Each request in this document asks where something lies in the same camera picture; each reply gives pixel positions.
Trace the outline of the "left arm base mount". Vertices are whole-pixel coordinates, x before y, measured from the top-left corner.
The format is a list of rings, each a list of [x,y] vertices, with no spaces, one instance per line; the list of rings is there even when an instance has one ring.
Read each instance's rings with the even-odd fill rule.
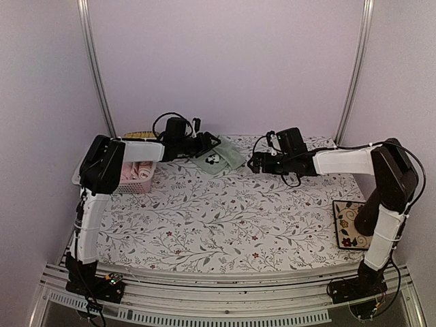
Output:
[[[70,272],[65,289],[91,300],[102,300],[120,304],[125,283],[123,275],[110,273],[105,277],[98,277],[94,272]]]

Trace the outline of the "woven straw brush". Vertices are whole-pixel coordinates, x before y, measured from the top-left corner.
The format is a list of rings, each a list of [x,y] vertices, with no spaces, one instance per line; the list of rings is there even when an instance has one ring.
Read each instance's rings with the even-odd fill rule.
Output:
[[[136,132],[131,132],[131,133],[127,133],[123,136],[124,138],[127,139],[156,139],[156,136],[153,132],[151,131],[136,131]]]

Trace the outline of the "metal front rail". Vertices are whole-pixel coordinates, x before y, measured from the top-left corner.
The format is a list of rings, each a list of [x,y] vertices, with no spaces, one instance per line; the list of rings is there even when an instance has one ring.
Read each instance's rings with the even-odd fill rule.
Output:
[[[356,276],[357,265],[246,273],[167,272],[100,264],[120,273],[120,303],[103,302],[108,326],[428,326],[407,267],[386,269],[388,286],[376,317],[370,298],[334,303],[328,286]]]

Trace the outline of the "right metal frame post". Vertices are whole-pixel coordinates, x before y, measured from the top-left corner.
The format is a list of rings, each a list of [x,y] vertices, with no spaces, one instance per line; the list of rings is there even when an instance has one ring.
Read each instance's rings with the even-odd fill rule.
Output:
[[[373,10],[374,0],[363,1],[360,32],[358,36],[354,65],[347,93],[345,96],[345,103],[342,109],[341,117],[339,119],[339,125],[337,127],[337,131],[334,137],[334,142],[336,144],[341,144],[343,142],[347,126],[352,115],[352,109],[358,90],[359,79],[362,72],[362,67],[364,65],[364,58],[371,34]]]

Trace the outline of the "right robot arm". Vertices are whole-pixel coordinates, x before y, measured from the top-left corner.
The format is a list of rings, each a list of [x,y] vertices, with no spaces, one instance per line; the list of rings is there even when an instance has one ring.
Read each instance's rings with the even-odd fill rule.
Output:
[[[410,209],[419,196],[414,164],[418,159],[395,138],[355,147],[308,150],[299,140],[280,144],[273,152],[253,151],[248,161],[255,173],[297,177],[327,174],[367,174],[375,179],[375,190],[355,220],[372,241],[353,280],[352,291],[368,296],[377,288],[394,248],[401,239]]]

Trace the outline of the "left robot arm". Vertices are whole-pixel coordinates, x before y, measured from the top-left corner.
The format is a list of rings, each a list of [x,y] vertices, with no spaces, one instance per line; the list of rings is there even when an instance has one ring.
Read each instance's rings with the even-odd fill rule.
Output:
[[[98,135],[79,169],[80,200],[76,207],[74,241],[67,258],[70,279],[87,296],[102,288],[97,268],[97,236],[106,204],[121,181],[124,163],[169,162],[199,157],[221,144],[217,136],[199,132],[194,136],[165,139],[111,138]]]

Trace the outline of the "dark cylinder roll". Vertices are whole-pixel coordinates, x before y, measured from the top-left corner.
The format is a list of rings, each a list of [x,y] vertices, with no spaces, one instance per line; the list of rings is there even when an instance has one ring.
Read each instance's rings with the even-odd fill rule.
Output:
[[[354,226],[361,235],[373,235],[378,220],[379,205],[380,195],[376,187],[354,220]]]

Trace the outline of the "orange patterned towel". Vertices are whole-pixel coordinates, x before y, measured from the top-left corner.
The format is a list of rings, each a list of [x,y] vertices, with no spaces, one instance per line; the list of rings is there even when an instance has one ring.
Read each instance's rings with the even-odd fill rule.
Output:
[[[135,162],[132,164],[132,176],[135,179],[146,179],[150,176],[152,167],[150,161]]]

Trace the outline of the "white plastic basket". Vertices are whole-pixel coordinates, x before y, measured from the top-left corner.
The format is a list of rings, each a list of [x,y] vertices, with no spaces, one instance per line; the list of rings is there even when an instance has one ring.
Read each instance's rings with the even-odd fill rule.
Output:
[[[155,140],[111,138],[98,135],[80,160],[72,182],[95,194],[146,193],[151,189],[156,163],[164,156],[164,145]],[[151,174],[146,179],[122,181],[125,162],[150,161]]]

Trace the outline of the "pink rolled towel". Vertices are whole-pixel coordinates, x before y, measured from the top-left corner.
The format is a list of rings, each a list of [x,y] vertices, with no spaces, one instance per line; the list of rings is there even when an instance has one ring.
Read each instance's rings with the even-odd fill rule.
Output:
[[[136,164],[132,162],[123,163],[120,179],[122,181],[129,181],[129,180],[137,179],[137,177],[138,174],[136,172]]]

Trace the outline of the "green towel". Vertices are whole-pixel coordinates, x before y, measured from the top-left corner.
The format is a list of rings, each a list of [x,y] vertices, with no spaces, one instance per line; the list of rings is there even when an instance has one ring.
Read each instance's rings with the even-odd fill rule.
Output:
[[[245,158],[239,148],[226,138],[221,138],[220,141],[221,144],[214,149],[190,161],[203,172],[211,175],[220,173],[224,168],[235,170],[241,167],[245,163]]]

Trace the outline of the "floral tablecloth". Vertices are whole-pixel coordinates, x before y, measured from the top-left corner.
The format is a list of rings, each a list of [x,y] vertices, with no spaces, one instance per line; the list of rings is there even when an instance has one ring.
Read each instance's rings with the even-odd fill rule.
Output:
[[[269,273],[359,262],[337,245],[335,200],[361,201],[350,174],[281,178],[245,166],[211,175],[157,164],[147,193],[113,194],[93,241],[97,260],[184,273]]]

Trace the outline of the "floral ceramic tray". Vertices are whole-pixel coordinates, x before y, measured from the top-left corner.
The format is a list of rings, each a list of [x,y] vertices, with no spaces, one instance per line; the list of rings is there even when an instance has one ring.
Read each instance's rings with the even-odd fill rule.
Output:
[[[372,237],[359,233],[354,225],[355,218],[364,202],[334,200],[332,202],[334,227],[338,248],[350,251],[367,251]]]

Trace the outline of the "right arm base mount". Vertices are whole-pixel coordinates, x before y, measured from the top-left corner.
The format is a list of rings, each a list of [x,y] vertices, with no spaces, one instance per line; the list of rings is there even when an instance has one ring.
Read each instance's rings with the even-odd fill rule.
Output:
[[[383,275],[361,273],[353,278],[333,279],[326,287],[326,293],[334,304],[360,300],[382,294],[388,290]]]

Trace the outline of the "left metal frame post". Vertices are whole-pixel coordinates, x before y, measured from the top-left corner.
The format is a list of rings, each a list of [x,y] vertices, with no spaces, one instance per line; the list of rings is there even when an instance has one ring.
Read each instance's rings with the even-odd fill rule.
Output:
[[[78,5],[80,25],[81,25],[83,39],[84,39],[84,45],[87,52],[89,65],[91,68],[91,75],[93,78],[93,83],[95,85],[97,99],[102,111],[102,118],[108,134],[112,137],[115,137],[116,128],[110,112],[110,107],[109,107],[106,91],[104,88],[104,82],[99,66],[97,49],[95,46],[95,40],[94,40],[93,29],[91,24],[89,1],[77,0],[77,5]]]

